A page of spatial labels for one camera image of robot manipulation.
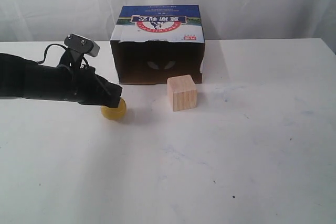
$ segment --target tabletop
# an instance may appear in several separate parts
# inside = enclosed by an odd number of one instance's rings
[[[50,42],[2,42],[41,60]],[[109,42],[87,57],[118,83]],[[61,48],[46,65],[56,66]],[[206,42],[197,108],[123,86],[120,122],[0,101],[1,223],[335,223],[336,56],[321,39]]]

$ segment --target blue box top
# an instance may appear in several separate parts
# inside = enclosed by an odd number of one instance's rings
[[[128,5],[123,6],[119,17],[172,15],[200,18],[199,11],[198,5]]]

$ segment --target yellow ball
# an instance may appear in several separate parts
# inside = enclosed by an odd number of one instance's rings
[[[102,106],[100,111],[102,115],[108,120],[117,120],[122,118],[126,113],[127,107],[124,99],[120,98],[119,106],[117,108],[109,108]]]

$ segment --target white backdrop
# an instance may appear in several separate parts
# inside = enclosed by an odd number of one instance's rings
[[[199,4],[206,39],[320,37],[336,51],[336,0],[0,0],[0,41],[108,40],[122,5]]]

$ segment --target box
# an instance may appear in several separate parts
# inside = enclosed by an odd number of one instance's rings
[[[110,44],[121,84],[202,83],[204,36],[198,5],[123,6]]]

